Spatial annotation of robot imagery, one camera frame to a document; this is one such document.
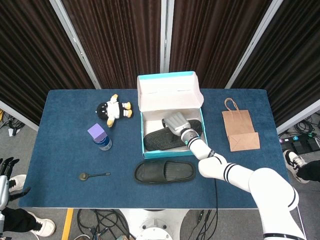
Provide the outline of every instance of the blue table cover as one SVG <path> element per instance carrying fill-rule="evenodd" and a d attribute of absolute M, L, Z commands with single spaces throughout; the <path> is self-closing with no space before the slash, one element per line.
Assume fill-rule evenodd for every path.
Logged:
<path fill-rule="evenodd" d="M 252 170 L 268 167 L 285 179 L 284 164 L 267 93 L 260 89 L 201 89 L 202 112 L 209 146 L 228 162 Z M 134 115 L 116 119 L 112 128 L 95 113 L 99 103 L 117 93 L 120 102 L 130 101 Z M 260 149 L 230 152 L 222 111 L 233 98 L 241 110 L 249 110 L 259 134 Z M 87 130 L 99 123 L 113 146 L 100 150 Z M 212 209 L 216 207 L 214 180 L 198 172 L 194 156 L 175 157 L 197 167 L 189 182 L 164 185 L 138 184 L 134 169 L 143 161 L 141 122 L 136 89 L 51 90 L 47 96 L 24 187 L 31 191 L 19 201 L 21 207 L 44 208 L 143 208 Z M 81 181 L 81 172 L 110 172 Z M 250 193 L 217 181 L 219 208 L 256 208 Z"/>

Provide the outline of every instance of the yellow stripe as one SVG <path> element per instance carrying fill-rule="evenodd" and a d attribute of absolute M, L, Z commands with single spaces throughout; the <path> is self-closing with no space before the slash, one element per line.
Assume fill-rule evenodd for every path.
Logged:
<path fill-rule="evenodd" d="M 73 213 L 74 213 L 73 208 L 68 208 L 68 210 L 66 211 L 63 234 L 62 234 L 61 240 L 68 240 L 69 238 L 69 232 L 70 232 Z"/>

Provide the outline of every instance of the black slide sandal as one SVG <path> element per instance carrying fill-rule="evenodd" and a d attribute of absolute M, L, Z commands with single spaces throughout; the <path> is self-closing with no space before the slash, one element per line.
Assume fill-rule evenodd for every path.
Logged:
<path fill-rule="evenodd" d="M 191 128 L 201 136 L 203 129 L 199 120 L 189 120 Z M 174 135 L 168 127 L 151 132 L 143 138 L 143 144 L 148 151 L 167 150 L 185 146 L 180 136 Z"/>
<path fill-rule="evenodd" d="M 195 176 L 196 168 L 191 162 L 165 159 L 143 161 L 134 171 L 134 179 L 147 185 L 186 182 Z"/>

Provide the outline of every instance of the purple cube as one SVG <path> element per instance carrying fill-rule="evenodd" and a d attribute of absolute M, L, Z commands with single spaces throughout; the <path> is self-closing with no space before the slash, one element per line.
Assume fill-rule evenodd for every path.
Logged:
<path fill-rule="evenodd" d="M 88 133 L 96 142 L 101 142 L 107 136 L 105 130 L 98 123 L 88 129 Z"/>

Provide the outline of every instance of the metal spoon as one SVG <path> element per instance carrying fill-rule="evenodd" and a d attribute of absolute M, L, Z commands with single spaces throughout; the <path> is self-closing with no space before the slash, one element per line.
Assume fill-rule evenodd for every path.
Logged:
<path fill-rule="evenodd" d="M 89 174 L 86 173 L 86 172 L 82 172 L 82 173 L 80 173 L 80 175 L 79 175 L 79 179 L 80 179 L 81 181 L 85 181 L 85 180 L 87 180 L 88 178 L 91 178 L 91 177 L 109 176 L 109 175 L 110 175 L 110 172 L 100 173 L 100 174 L 91 174 L 91 175 L 89 175 Z"/>

